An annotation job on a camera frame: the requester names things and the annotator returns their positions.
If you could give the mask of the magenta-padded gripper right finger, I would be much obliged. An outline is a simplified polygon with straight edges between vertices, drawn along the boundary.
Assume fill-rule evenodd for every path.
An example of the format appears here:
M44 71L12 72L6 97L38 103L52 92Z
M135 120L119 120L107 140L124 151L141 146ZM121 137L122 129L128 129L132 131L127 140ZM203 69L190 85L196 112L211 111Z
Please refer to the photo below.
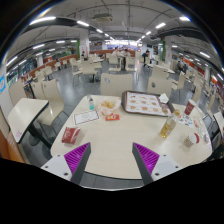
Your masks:
M167 154L157 154L138 143L133 144L132 153L145 185L182 169L182 167Z

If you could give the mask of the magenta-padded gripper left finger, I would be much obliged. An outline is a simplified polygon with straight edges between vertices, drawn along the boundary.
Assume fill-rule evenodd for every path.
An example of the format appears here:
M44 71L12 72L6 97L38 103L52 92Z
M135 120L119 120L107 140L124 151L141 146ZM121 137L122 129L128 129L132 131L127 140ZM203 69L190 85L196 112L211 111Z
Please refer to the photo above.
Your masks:
M91 143L88 142L65 155L53 156L42 169L79 185L90 154Z

